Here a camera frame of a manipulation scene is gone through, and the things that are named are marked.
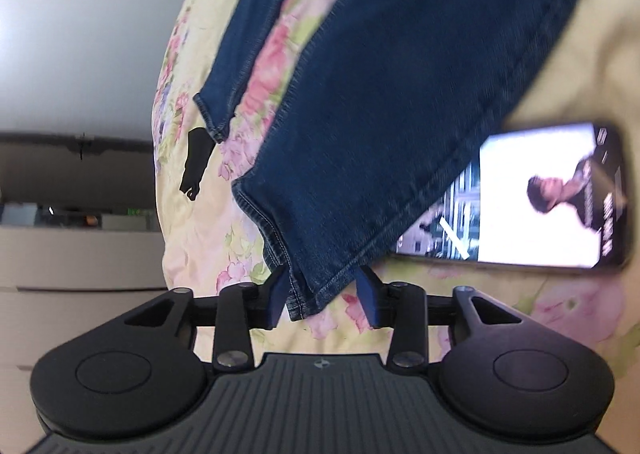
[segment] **logo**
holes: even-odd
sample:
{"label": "logo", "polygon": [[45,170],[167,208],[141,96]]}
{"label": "logo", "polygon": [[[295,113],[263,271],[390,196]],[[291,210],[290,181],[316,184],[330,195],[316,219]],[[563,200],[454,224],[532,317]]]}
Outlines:
{"label": "logo", "polygon": [[324,358],[320,358],[320,360],[316,360],[314,362],[314,366],[316,366],[316,368],[318,369],[326,369],[331,365],[331,362],[329,362],[329,360],[324,360]]}

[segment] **circular pad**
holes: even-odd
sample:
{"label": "circular pad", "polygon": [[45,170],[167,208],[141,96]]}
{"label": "circular pad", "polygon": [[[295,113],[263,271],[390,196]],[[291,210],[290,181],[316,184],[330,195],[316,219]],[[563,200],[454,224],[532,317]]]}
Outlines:
{"label": "circular pad", "polygon": [[134,353],[110,351],[83,360],[76,376],[89,390],[120,394],[144,384],[151,376],[151,364]]}
{"label": "circular pad", "polygon": [[52,431],[79,440],[141,436],[187,413],[206,386],[198,357],[171,337],[123,326],[91,331],[42,357],[31,396]]}
{"label": "circular pad", "polygon": [[500,436],[544,441],[592,432],[614,388],[602,358],[537,324],[478,329],[443,358],[438,382],[462,418]]}
{"label": "circular pad", "polygon": [[569,370],[560,358],[536,350],[510,351],[494,362],[498,379],[520,390],[551,390],[561,386]]}

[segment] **person on screen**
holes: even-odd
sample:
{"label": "person on screen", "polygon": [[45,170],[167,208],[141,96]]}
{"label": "person on screen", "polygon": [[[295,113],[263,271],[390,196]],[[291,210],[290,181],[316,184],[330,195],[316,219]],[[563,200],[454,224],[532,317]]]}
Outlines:
{"label": "person on screen", "polygon": [[574,175],[568,181],[560,178],[541,178],[533,176],[527,185],[527,196],[531,206],[546,214],[560,203],[567,203],[575,208],[580,221],[586,228],[599,230],[602,217],[594,217],[594,192],[591,182],[592,167],[599,163],[594,156],[588,156],[575,167]]}

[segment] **ribbed black surface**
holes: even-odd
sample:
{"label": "ribbed black surface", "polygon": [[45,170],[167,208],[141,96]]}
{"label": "ribbed black surface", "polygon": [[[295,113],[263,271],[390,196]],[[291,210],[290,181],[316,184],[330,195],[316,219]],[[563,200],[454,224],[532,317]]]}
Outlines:
{"label": "ribbed black surface", "polygon": [[[318,367],[318,360],[330,365]],[[526,446],[482,436],[446,412],[424,380],[377,355],[266,357],[220,377],[181,423],[141,440],[90,445],[50,436],[32,454],[604,454],[595,437]]]}

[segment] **metal screw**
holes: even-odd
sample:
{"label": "metal screw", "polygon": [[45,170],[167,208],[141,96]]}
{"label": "metal screw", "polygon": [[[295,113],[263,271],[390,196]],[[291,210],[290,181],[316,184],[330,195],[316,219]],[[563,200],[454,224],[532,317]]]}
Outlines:
{"label": "metal screw", "polygon": [[226,351],[220,353],[216,360],[226,368],[240,368],[249,361],[249,356],[242,351]]}
{"label": "metal screw", "polygon": [[415,351],[403,351],[394,355],[393,362],[399,368],[415,368],[424,363],[424,357]]}
{"label": "metal screw", "polygon": [[389,287],[387,289],[387,293],[389,297],[394,299],[399,299],[402,294],[402,290],[407,286],[407,283],[401,280],[395,280],[389,283]]}

